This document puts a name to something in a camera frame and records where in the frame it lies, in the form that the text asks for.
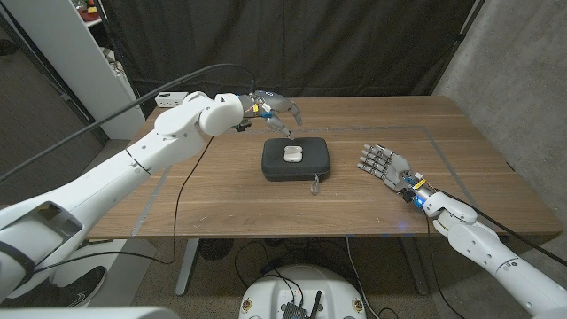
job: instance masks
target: table top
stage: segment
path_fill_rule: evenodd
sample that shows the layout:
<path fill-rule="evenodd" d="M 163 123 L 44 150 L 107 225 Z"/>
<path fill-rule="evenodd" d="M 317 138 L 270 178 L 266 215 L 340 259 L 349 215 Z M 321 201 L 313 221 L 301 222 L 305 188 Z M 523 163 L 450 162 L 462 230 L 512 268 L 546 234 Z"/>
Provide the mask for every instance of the table top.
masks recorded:
<path fill-rule="evenodd" d="M 317 196 L 310 181 L 269 182 L 264 142 L 281 137 L 261 119 L 243 133 L 217 136 L 179 201 L 179 237 L 344 237 L 427 235 L 423 213 L 356 167 L 364 144 L 403 155 L 434 187 L 480 207 L 522 234 L 563 229 L 524 180 L 447 97 L 303 97 L 303 126 L 280 118 L 296 137 L 326 140 L 330 176 Z M 133 142 L 147 134 L 157 108 Z M 150 177 L 113 208 L 91 238 L 170 237 L 175 202 L 198 156 Z"/>

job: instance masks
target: zipper pull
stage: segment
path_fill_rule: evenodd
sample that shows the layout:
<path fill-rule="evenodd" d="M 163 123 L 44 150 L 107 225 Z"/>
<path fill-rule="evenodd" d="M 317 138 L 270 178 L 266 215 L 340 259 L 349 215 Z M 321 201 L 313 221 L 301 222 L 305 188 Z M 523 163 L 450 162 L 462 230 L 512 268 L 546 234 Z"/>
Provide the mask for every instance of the zipper pull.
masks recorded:
<path fill-rule="evenodd" d="M 311 183 L 311 193 L 317 195 L 319 193 L 319 176 L 315 174 L 315 180 Z"/>

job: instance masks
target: black curtain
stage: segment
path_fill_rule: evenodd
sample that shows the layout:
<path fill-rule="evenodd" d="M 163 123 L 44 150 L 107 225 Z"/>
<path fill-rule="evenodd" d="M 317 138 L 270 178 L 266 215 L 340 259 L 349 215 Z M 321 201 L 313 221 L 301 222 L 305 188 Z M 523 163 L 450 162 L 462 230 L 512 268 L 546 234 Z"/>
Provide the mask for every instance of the black curtain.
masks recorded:
<path fill-rule="evenodd" d="M 229 62 L 252 70 L 261 89 L 338 97 L 427 94 L 474 0 L 102 3 L 114 50 L 140 94 Z M 176 90 L 244 93 L 249 83 L 227 69 Z"/>

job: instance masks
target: gray wall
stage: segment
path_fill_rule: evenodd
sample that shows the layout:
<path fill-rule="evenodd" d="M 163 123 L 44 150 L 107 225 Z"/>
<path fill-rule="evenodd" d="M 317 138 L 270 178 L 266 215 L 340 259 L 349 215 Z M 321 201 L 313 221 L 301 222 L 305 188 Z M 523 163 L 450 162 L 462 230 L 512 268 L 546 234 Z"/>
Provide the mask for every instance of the gray wall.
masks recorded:
<path fill-rule="evenodd" d="M 566 3 L 486 1 L 433 93 L 456 102 L 563 225 L 567 222 Z M 565 235 L 543 246 L 567 258 Z M 534 251 L 522 256 L 567 284 L 567 269 Z M 462 260 L 451 255 L 442 263 L 454 261 Z M 471 271 L 443 280 L 449 299 L 466 317 L 529 317 L 492 278 Z M 440 312 L 450 317 L 446 307 Z"/>

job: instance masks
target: cable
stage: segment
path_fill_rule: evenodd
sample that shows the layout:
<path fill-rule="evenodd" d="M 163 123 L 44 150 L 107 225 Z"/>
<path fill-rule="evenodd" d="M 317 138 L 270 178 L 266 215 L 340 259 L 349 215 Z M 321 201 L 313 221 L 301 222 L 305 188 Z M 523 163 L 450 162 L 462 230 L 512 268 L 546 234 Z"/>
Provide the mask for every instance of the cable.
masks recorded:
<path fill-rule="evenodd" d="M 390 307 L 383 307 L 382 310 L 380 310 L 380 311 L 378 312 L 378 316 L 382 315 L 382 313 L 383 313 L 385 310 L 390 310 L 390 311 L 392 311 L 392 312 L 393 312 L 393 315 L 395 315 L 395 316 L 396 316 L 396 319 L 398 319 L 398 314 L 396 314 L 396 312 L 393 311 L 393 309 L 390 308 Z"/>
<path fill-rule="evenodd" d="M 141 257 L 141 258 L 145 258 L 145 259 L 149 259 L 151 261 L 156 261 L 162 265 L 171 265 L 174 261 L 175 261 L 175 250 L 177 247 L 177 241 L 175 240 L 175 236 L 176 236 L 176 231 L 177 231 L 177 211 L 179 209 L 179 199 L 181 198 L 181 194 L 183 192 L 183 189 L 185 188 L 185 184 L 189 181 L 189 178 L 193 175 L 193 172 L 195 172 L 195 169 L 198 166 L 198 163 L 201 161 L 201 159 L 203 159 L 203 156 L 205 156 L 206 150 L 209 148 L 209 145 L 211 144 L 211 142 L 213 141 L 214 136 L 211 136 L 211 139 L 209 140 L 209 142 L 207 143 L 205 149 L 203 150 L 203 152 L 201 153 L 201 156 L 199 156 L 199 158 L 197 159 L 197 163 L 195 164 L 195 166 L 193 167 L 193 169 L 190 171 L 189 175 L 187 176 L 187 178 L 185 178 L 185 181 L 183 182 L 183 185 L 181 186 L 181 189 L 179 190 L 179 194 L 177 195 L 177 201 L 175 202 L 175 214 L 174 214 L 174 247 L 173 247 L 173 257 L 171 259 L 171 261 L 161 261 L 157 258 L 154 257 L 150 257 L 150 256 L 146 256 L 146 255 L 142 255 L 140 253 L 130 253 L 130 252 L 101 252 L 101 253 L 90 253 L 81 257 L 77 257 L 77 258 L 72 258 L 70 260 L 66 260 L 66 261 L 61 261 L 61 262 L 57 262 L 54 263 L 52 265 L 49 266 L 45 266 L 43 268 L 39 268 L 38 270 L 34 271 L 34 275 L 37 274 L 38 272 L 50 269 L 50 268 L 54 268 L 57 266 L 61 266 L 64 264 L 67 264 L 69 262 L 73 262 L 73 261 L 79 261 L 81 259 L 85 259 L 85 258 L 89 258 L 89 257 L 94 257 L 94 256 L 100 256 L 100 255 L 107 255 L 107 254 L 125 254 L 125 255 L 130 255 L 130 256 L 136 256 L 136 257 Z"/>
<path fill-rule="evenodd" d="M 299 285 L 296 282 L 294 282 L 290 278 L 287 278 L 287 277 L 284 277 L 284 276 L 279 276 L 279 275 L 264 275 L 264 276 L 261 276 L 258 279 L 261 279 L 261 278 L 267 277 L 267 276 L 276 277 L 276 278 L 280 278 L 280 279 L 283 279 L 283 280 L 288 280 L 290 283 L 295 284 L 299 289 L 299 293 L 301 294 L 301 301 L 299 302 L 299 307 L 303 307 L 303 291 L 301 290 L 301 287 L 299 287 Z"/>
<path fill-rule="evenodd" d="M 237 276 L 238 279 L 240 279 L 240 282 L 246 287 L 246 289 L 248 289 L 248 287 L 250 287 L 250 285 L 248 285 L 246 283 L 246 281 L 242 278 L 242 276 L 240 275 L 240 272 L 238 271 L 238 266 L 237 266 L 237 262 L 238 262 L 238 255 L 248 246 L 251 244 L 258 244 L 262 247 L 262 249 L 264 250 L 264 255 L 266 256 L 266 262 L 269 262 L 269 257 L 268 257 L 268 251 L 266 250 L 266 247 L 264 247 L 264 245 L 261 242 L 257 242 L 257 241 L 252 241 L 246 245 L 243 245 L 242 247 L 240 247 L 240 249 L 238 249 L 237 254 L 234 256 L 234 270 L 237 272 Z"/>
<path fill-rule="evenodd" d="M 240 254 L 240 252 L 242 252 L 248 245 L 251 245 L 251 244 L 258 244 L 262 247 L 262 249 L 264 250 L 264 256 L 266 256 L 266 263 L 269 263 L 268 250 L 266 250 L 266 247 L 261 242 L 252 241 L 252 242 L 240 247 L 240 249 L 238 249 L 237 254 L 234 256 L 234 270 L 237 272 L 238 279 L 240 279 L 240 282 L 246 287 L 246 289 L 248 289 L 248 287 L 250 287 L 250 286 L 248 284 L 246 284 L 245 280 L 240 275 L 240 272 L 238 271 L 237 261 L 238 261 L 238 255 Z M 295 305 L 295 294 L 293 293 L 293 289 L 291 288 L 290 284 L 287 282 L 287 279 L 284 278 L 282 276 L 282 274 L 280 274 L 280 272 L 277 271 L 277 269 L 274 268 L 274 271 L 283 279 L 285 284 L 287 284 L 288 288 L 290 288 L 291 303 Z"/>
<path fill-rule="evenodd" d="M 351 246 L 348 243 L 348 237 L 346 238 L 346 252 L 348 253 L 348 260 L 351 261 L 351 265 L 353 266 L 354 274 L 356 275 L 356 282 L 358 283 L 358 286 L 361 288 L 361 294 L 362 297 L 364 298 L 364 302 L 366 302 L 366 305 L 369 307 L 370 313 L 372 313 L 372 315 L 374 315 L 376 319 L 380 319 L 380 317 L 376 314 L 376 312 L 374 312 L 374 309 L 372 309 L 372 306 L 370 305 L 368 299 L 366 299 L 366 294 L 364 293 L 364 289 L 362 288 L 361 279 L 358 276 L 358 271 L 356 271 L 353 257 L 351 256 Z"/>
<path fill-rule="evenodd" d="M 18 166 L 12 168 L 11 170 L 9 170 L 8 172 L 4 173 L 3 175 L 0 176 L 0 183 L 5 181 L 6 179 L 8 179 L 9 177 L 11 177 L 12 175 L 18 173 L 21 169 L 33 164 L 34 162 L 38 161 L 39 159 L 41 159 L 42 157 L 44 157 L 45 155 L 55 151 L 56 149 L 58 149 L 61 145 L 66 144 L 69 141 L 74 140 L 75 138 L 90 132 L 91 130 L 100 127 L 101 125 L 107 123 L 108 121 L 114 119 L 115 117 L 129 111 L 130 109 L 142 104 L 145 101 L 148 101 L 149 99 L 151 99 L 152 97 L 155 97 L 157 94 L 159 94 L 162 91 L 168 90 L 173 88 L 175 85 L 181 84 L 183 82 L 186 82 L 194 77 L 200 76 L 202 74 L 205 74 L 211 70 L 217 69 L 217 68 L 222 68 L 222 67 L 236 67 L 236 68 L 240 68 L 242 70 L 244 70 L 246 73 L 248 73 L 251 77 L 252 77 L 252 83 L 251 83 L 251 89 L 254 89 L 255 86 L 255 75 L 250 72 L 247 68 L 245 68 L 244 66 L 240 66 L 237 64 L 231 64 L 231 63 L 222 63 L 222 64 L 216 64 L 216 65 L 212 65 L 212 66 L 207 66 L 207 67 L 203 67 L 202 69 L 199 69 L 195 72 L 191 72 L 189 74 L 186 74 L 182 77 L 179 77 L 171 82 L 168 82 L 160 87 L 158 87 L 157 89 L 154 89 L 152 91 L 150 91 L 149 93 L 143 95 L 142 97 L 138 98 L 136 101 L 130 102 L 126 105 L 124 105 L 120 110 L 106 115 L 103 119 L 95 121 L 92 124 L 89 124 L 88 126 L 74 132 L 73 134 L 71 134 L 70 136 L 62 139 L 61 141 L 55 143 L 54 145 L 48 147 L 47 149 L 37 153 L 35 156 L 33 156 L 30 159 L 27 159 L 26 161 L 24 161 L 23 163 L 19 164 Z"/>
<path fill-rule="evenodd" d="M 454 200 L 458 200 L 458 201 L 460 201 L 461 203 L 470 206 L 472 209 L 475 210 L 475 212 L 477 212 L 477 214 L 479 214 L 479 215 L 485 217 L 488 221 L 492 222 L 494 225 L 496 225 L 496 226 L 500 227 L 501 229 L 505 230 L 505 231 L 508 232 L 510 235 L 516 237 L 517 239 L 519 239 L 520 241 L 524 242 L 525 244 L 527 244 L 527 245 L 530 246 L 531 248 L 538 250 L 540 253 L 545 254 L 547 257 L 551 258 L 552 260 L 557 261 L 557 262 L 559 262 L 560 264 L 562 264 L 562 265 L 564 265 L 565 267 L 567 267 L 567 261 L 566 261 L 566 260 L 564 260 L 563 258 L 561 258 L 561 257 L 559 257 L 559 256 L 557 256 L 557 255 L 555 255 L 555 254 L 553 254 L 553 253 L 551 253 L 550 251 L 546 250 L 545 248 L 541 248 L 540 246 L 535 245 L 534 243 L 532 243 L 531 241 L 529 241 L 528 239 L 526 239 L 524 236 L 522 236 L 522 235 L 516 233 L 514 230 L 511 230 L 511 229 L 509 229 L 508 227 L 506 227 L 506 226 L 502 225 L 501 223 L 497 222 L 495 219 L 493 219 L 493 218 L 490 217 L 489 215 L 485 214 L 485 213 L 484 213 L 483 211 L 481 211 L 480 209 L 478 209 L 478 208 L 476 208 L 476 207 L 474 207 L 474 206 L 472 206 L 472 205 L 470 205 L 470 204 L 468 204 L 468 203 L 465 203 L 464 201 L 462 201 L 462 200 L 460 200 L 459 198 L 457 198 L 457 197 L 455 197 L 455 196 L 449 194 L 449 193 L 446 192 L 446 191 L 443 191 L 443 190 L 440 190 L 440 189 L 438 189 L 438 191 L 440 191 L 440 192 L 442 192 L 443 194 L 447 195 L 449 198 L 452 198 L 452 199 L 454 199 Z"/>
<path fill-rule="evenodd" d="M 433 278 L 435 278 L 435 284 L 437 285 L 437 290 L 439 290 L 439 294 L 441 295 L 441 298 L 443 298 L 443 301 L 445 301 L 445 303 L 451 308 L 451 310 L 453 310 L 453 312 L 456 313 L 460 318 L 464 319 L 464 317 L 461 314 L 459 314 L 458 311 L 454 310 L 453 306 L 451 306 L 449 301 L 447 301 L 447 299 L 445 298 L 443 291 L 441 291 L 441 286 L 439 285 L 439 281 L 437 280 L 437 271 L 435 271 L 435 260 L 433 258 L 433 246 L 431 245 L 431 230 L 429 226 L 429 219 L 427 218 L 427 214 L 425 214 L 424 216 L 425 216 L 425 222 L 427 223 L 427 240 L 429 241 L 429 251 L 431 253 L 431 267 L 433 268 Z"/>
<path fill-rule="evenodd" d="M 293 289 L 291 288 L 290 283 L 288 283 L 288 282 L 287 282 L 287 279 L 284 278 L 284 277 L 282 276 L 282 274 L 280 274 L 279 271 L 277 271 L 277 268 L 274 268 L 274 271 L 283 279 L 283 281 L 285 282 L 285 284 L 287 284 L 287 287 L 290 288 L 290 292 L 291 292 L 291 303 L 292 303 L 293 305 L 295 305 L 295 294 L 293 293 Z"/>

